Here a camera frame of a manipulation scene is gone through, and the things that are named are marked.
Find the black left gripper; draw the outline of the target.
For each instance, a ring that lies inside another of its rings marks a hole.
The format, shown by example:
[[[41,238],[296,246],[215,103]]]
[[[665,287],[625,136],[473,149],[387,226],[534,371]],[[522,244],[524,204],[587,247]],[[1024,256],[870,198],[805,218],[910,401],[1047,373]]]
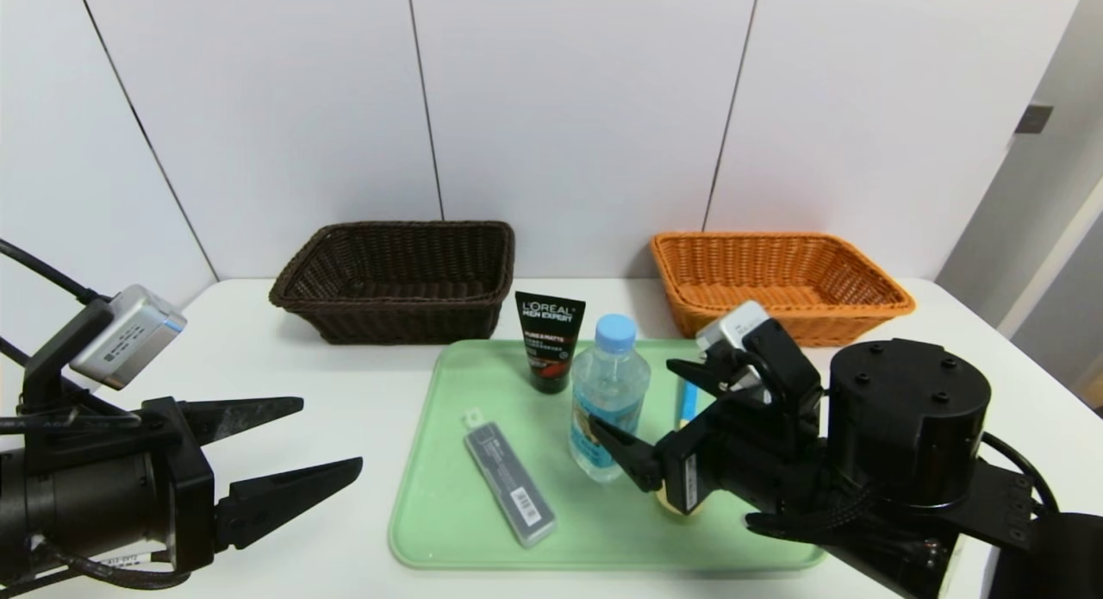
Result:
[[[98,571],[97,557],[141,541],[168,549],[171,571],[208,566],[215,550],[256,541],[358,480],[363,460],[232,483],[215,506],[201,445],[303,410],[300,397],[146,400],[129,415],[35,418],[3,453],[3,584],[55,567]]]

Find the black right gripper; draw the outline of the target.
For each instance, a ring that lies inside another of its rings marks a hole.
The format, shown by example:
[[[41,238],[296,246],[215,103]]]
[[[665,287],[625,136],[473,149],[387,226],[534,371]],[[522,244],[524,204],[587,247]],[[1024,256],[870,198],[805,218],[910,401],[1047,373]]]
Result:
[[[820,441],[820,384],[800,395],[772,394],[763,403],[763,384],[727,391],[730,359],[667,359],[666,368],[684,379],[682,421],[655,446],[598,415],[588,418],[596,440],[640,490],[657,492],[664,485],[670,505],[685,514],[717,490],[769,515],[822,506],[827,470]]]

